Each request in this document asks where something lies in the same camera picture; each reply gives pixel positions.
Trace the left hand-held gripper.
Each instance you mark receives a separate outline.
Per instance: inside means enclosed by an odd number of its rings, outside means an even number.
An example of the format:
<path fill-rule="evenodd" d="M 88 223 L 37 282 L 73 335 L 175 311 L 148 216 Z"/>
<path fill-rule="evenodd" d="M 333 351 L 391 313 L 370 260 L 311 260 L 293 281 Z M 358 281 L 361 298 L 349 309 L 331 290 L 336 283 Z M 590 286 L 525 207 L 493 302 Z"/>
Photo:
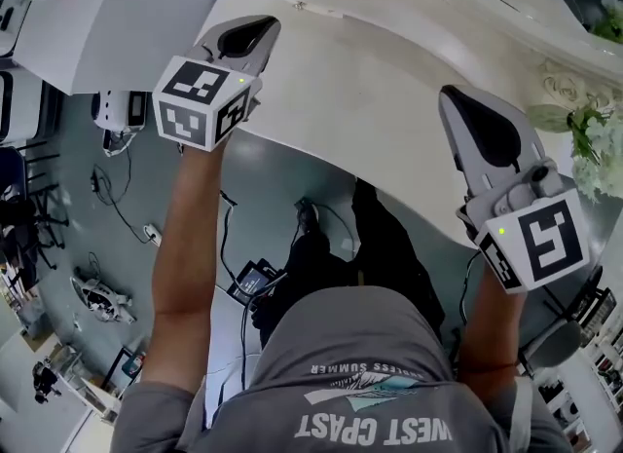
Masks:
<path fill-rule="evenodd" d="M 280 30 L 273 16 L 230 19 L 208 29 L 201 40 L 221 58 L 173 57 L 152 93 L 159 136 L 214 151 L 257 106 L 260 74 Z"/>

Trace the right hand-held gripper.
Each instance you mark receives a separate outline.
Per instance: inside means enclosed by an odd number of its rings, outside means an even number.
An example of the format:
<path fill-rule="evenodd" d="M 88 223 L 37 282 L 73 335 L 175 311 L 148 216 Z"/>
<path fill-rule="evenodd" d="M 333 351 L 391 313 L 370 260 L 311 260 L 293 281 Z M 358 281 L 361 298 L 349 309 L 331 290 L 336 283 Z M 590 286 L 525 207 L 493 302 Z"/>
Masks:
<path fill-rule="evenodd" d="M 587 265 L 588 229 L 578 191 L 565 187 L 553 160 L 543 159 L 527 115 L 495 94 L 459 85 L 440 91 L 439 113 L 474 197 L 457 216 L 474 231 L 471 240 L 506 293 L 543 287 Z"/>

